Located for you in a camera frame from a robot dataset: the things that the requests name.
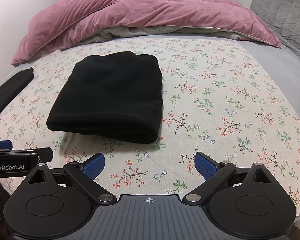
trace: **floral pattern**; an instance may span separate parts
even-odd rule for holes
[[[163,74],[162,127],[138,145],[100,136],[50,131],[49,111],[76,62],[119,51],[152,54]],[[300,214],[300,119],[280,89],[235,41],[133,38],[55,51],[33,63],[34,79],[0,115],[0,140],[14,149],[51,147],[50,167],[106,158],[95,179],[120,194],[184,195],[204,178],[194,165],[202,151],[238,167],[262,162]],[[115,98],[109,98],[115,107]],[[12,193],[22,178],[0,179]]]

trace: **black cloth hanging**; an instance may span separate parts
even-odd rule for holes
[[[0,86],[0,113],[34,78],[33,68],[21,70]]]
[[[49,113],[52,131],[153,143],[162,119],[162,73],[153,55],[118,52],[77,62]]]

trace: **gray plastic base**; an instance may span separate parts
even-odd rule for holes
[[[57,240],[172,239],[241,238],[221,231],[209,220],[201,207],[183,204],[177,195],[122,195],[119,202],[98,207],[82,228]],[[287,236],[275,239],[289,240]]]

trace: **pink duvet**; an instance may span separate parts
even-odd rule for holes
[[[279,39],[253,11],[233,0],[120,0],[88,14],[62,32],[60,26],[68,19],[64,14],[61,16],[49,23],[51,28],[58,30],[58,36],[49,36],[53,30],[42,32],[42,26],[31,28],[31,34],[24,37],[11,64],[38,59],[42,54],[57,49],[68,49],[93,37],[100,29],[119,25],[136,28],[158,25],[218,28],[281,47]],[[49,42],[40,44],[32,40]]]

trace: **gray mattress sheet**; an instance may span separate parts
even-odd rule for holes
[[[182,33],[151,35],[147,37],[229,40],[209,35],[188,35]],[[259,62],[263,69],[268,72],[300,117],[300,59],[285,45],[282,45],[282,48],[278,49],[258,42],[233,42],[237,42],[244,47]],[[18,66],[5,80],[9,79],[18,71],[29,68],[32,64],[33,62]],[[300,216],[297,217],[296,223],[300,223]]]

